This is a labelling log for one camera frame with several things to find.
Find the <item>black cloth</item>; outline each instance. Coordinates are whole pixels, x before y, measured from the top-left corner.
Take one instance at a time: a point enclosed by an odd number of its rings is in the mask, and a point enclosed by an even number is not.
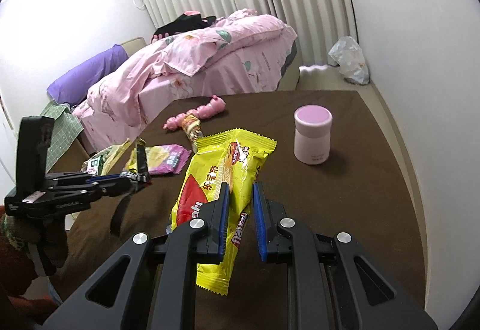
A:
[[[201,30],[203,28],[210,27],[217,21],[216,16],[208,16],[207,20],[203,20],[200,14],[198,15],[185,15],[182,13],[172,23],[169,23],[163,27],[158,28],[154,35],[161,35],[165,37],[165,34],[174,35],[177,32],[188,32],[192,30]]]
[[[285,75],[285,73],[287,72],[287,69],[293,63],[293,60],[295,59],[296,56],[297,56],[297,44],[295,43],[295,41],[293,41],[290,54],[285,58],[285,63],[280,69],[280,74],[282,75],[282,77]]]

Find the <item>pink lid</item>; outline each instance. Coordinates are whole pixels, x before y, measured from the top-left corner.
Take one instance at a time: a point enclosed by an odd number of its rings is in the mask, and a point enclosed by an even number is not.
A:
[[[295,111],[295,126],[309,138],[319,138],[330,132],[332,114],[322,106],[303,106]]]

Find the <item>yellow snack bag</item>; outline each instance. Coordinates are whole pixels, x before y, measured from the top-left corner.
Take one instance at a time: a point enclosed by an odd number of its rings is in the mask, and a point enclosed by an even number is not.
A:
[[[243,227],[250,214],[251,186],[276,145],[272,139],[243,129],[198,139],[198,152],[190,161],[172,208],[172,223],[167,233],[196,218],[204,203],[217,200],[223,181],[230,186],[225,256],[219,265],[198,265],[198,286],[227,295]]]

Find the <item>white plastic bag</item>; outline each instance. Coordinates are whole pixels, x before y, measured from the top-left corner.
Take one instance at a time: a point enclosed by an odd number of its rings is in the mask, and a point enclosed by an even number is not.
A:
[[[328,55],[340,65],[340,74],[345,81],[360,85],[370,82],[363,51],[351,36],[340,38]]]

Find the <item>pink caterpillar toy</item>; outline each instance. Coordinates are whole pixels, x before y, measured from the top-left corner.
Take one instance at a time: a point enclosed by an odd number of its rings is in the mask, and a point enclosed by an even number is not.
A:
[[[225,102],[219,97],[213,95],[212,100],[206,106],[200,106],[197,109],[191,109],[186,114],[178,114],[177,117],[169,117],[163,125],[164,130],[175,131],[182,127],[183,119],[192,114],[198,119],[208,119],[225,110]]]

